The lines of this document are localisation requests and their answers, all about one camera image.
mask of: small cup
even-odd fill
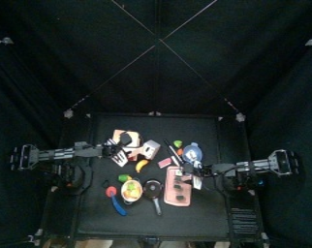
[[[132,204],[142,196],[142,186],[139,181],[128,180],[121,186],[121,197],[125,204]]]

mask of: toy utensil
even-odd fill
[[[147,180],[146,183],[143,184],[143,194],[150,199],[152,199],[158,215],[162,215],[160,204],[159,204],[160,192],[162,192],[162,183],[155,179]]]
[[[127,211],[125,209],[120,206],[115,196],[117,194],[117,190],[113,186],[109,186],[105,190],[105,195],[111,198],[112,200],[112,205],[117,211],[117,213],[121,215],[121,216],[127,216]]]

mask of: toy kitchen item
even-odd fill
[[[195,161],[202,161],[202,150],[198,146],[198,143],[191,142],[191,144],[183,148],[182,159],[190,164],[194,164]]]
[[[143,184],[143,194],[150,199],[152,199],[158,215],[162,215],[160,204],[159,204],[162,188],[163,188],[162,183],[155,179],[147,180]]]
[[[191,202],[191,175],[183,175],[179,167],[168,167],[164,203],[175,206],[188,206]]]
[[[117,190],[113,186],[109,186],[105,190],[105,195],[111,198],[112,200],[112,205],[117,211],[117,213],[121,215],[121,216],[127,216],[127,211],[125,209],[120,206],[117,200],[116,200],[116,194],[117,194]]]
[[[128,180],[121,186],[121,197],[125,204],[138,201],[142,196],[142,186],[136,180]]]

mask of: red object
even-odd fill
[[[117,189],[113,186],[109,186],[105,190],[105,195],[111,198],[111,192],[113,194],[113,196],[116,196],[117,194]]]

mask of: yellow banana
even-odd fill
[[[148,164],[148,160],[143,159],[136,164],[136,172],[139,173],[140,169]]]

